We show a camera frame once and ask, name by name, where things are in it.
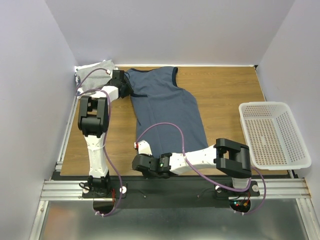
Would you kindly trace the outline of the grey folded tank top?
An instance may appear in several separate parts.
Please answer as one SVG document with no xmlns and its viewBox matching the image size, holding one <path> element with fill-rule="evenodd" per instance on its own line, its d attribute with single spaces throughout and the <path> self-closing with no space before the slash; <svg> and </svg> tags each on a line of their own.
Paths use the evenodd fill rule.
<svg viewBox="0 0 320 240">
<path fill-rule="evenodd" d="M 107 71 L 110 73 L 115 69 L 115 64 L 112 60 L 104 60 L 102 62 L 93 63 L 89 65 L 88 74 L 82 81 L 81 88 L 84 91 L 90 89 L 98 89 L 107 84 L 111 77 L 107 74 Z"/>
</svg>

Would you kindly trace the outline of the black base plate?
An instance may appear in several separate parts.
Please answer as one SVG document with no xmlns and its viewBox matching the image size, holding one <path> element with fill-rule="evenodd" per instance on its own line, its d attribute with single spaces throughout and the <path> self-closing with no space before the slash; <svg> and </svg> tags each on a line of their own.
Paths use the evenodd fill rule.
<svg viewBox="0 0 320 240">
<path fill-rule="evenodd" d="M 123 176 L 119 209 L 229 208 L 230 200 L 261 195 L 256 181 L 246 192 L 218 189 L 200 176 L 145 179 Z"/>
</svg>

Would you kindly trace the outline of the white plastic basket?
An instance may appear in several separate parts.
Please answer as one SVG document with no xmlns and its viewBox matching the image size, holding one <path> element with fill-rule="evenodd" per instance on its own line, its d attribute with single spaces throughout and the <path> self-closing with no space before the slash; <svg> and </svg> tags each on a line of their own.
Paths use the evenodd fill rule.
<svg viewBox="0 0 320 240">
<path fill-rule="evenodd" d="M 260 170 L 300 170 L 312 160 L 290 107 L 259 101 L 239 105 L 239 116 L 251 164 Z"/>
</svg>

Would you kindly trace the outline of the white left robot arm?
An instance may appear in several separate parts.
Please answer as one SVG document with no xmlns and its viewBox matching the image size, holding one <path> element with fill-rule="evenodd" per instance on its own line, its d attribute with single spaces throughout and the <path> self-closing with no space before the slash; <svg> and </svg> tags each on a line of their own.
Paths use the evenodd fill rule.
<svg viewBox="0 0 320 240">
<path fill-rule="evenodd" d="M 111 103 L 133 93 L 129 74 L 124 70 L 107 70 L 99 67 L 87 74 L 84 80 L 98 70 L 103 70 L 110 80 L 102 87 L 78 93 L 79 112 L 78 129 L 86 141 L 89 158 L 89 174 L 87 182 L 80 183 L 83 195 L 106 198 L 113 194 L 110 173 L 106 163 L 105 144 L 111 118 Z"/>
</svg>

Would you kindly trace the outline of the aluminium frame rail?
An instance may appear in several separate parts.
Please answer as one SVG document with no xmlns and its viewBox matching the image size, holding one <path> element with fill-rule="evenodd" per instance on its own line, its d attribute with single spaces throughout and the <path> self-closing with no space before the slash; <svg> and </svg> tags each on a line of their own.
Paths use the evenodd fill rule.
<svg viewBox="0 0 320 240">
<path fill-rule="evenodd" d="M 79 186 L 79 180 L 45 181 L 40 194 L 42 201 L 78 201 L 95 200 L 111 201 L 112 195 L 99 196 L 96 193 L 86 193 Z M 124 198 L 137 196 L 141 199 L 152 197 L 189 197 L 197 200 L 204 197 L 222 196 L 224 192 L 217 186 L 199 178 L 171 178 L 168 180 L 144 180 L 139 177 L 129 177 L 124 180 L 122 190 Z M 306 181 L 299 178 L 287 179 L 254 179 L 249 188 L 251 199 L 310 199 L 311 194 Z"/>
</svg>

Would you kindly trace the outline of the blue tank top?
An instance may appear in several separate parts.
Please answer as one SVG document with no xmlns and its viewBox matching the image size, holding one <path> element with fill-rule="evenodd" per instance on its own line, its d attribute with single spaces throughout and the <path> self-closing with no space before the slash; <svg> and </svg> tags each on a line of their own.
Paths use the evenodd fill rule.
<svg viewBox="0 0 320 240">
<path fill-rule="evenodd" d="M 131 68 L 127 73 L 136 135 L 149 143 L 154 157 L 208 147 L 196 98 L 177 85 L 177 67 Z"/>
</svg>

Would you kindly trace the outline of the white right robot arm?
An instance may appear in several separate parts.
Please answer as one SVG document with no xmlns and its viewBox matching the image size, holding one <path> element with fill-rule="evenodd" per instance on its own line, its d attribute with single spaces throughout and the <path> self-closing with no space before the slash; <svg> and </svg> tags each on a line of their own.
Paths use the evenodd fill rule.
<svg viewBox="0 0 320 240">
<path fill-rule="evenodd" d="M 230 186 L 215 183 L 216 186 L 242 195 L 251 185 L 250 149 L 247 145 L 226 138 L 218 138 L 215 145 L 186 153 L 164 153 L 156 158 L 150 145 L 142 140 L 135 146 L 137 155 L 132 161 L 132 169 L 143 177 L 168 179 L 189 171 L 195 171 L 205 180 L 213 183 L 199 172 L 202 169 L 217 169 L 231 177 Z"/>
</svg>

